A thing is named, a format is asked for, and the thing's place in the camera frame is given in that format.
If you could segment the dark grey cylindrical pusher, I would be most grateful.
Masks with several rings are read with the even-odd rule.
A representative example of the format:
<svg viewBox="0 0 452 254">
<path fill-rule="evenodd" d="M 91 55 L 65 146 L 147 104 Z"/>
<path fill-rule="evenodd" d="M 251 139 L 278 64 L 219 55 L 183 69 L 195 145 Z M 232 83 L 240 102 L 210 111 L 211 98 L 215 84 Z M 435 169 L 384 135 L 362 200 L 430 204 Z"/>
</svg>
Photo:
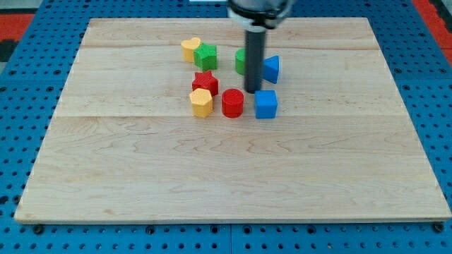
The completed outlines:
<svg viewBox="0 0 452 254">
<path fill-rule="evenodd" d="M 254 94 L 262 86 L 266 31 L 251 32 L 247 30 L 244 42 L 244 89 L 248 93 Z"/>
</svg>

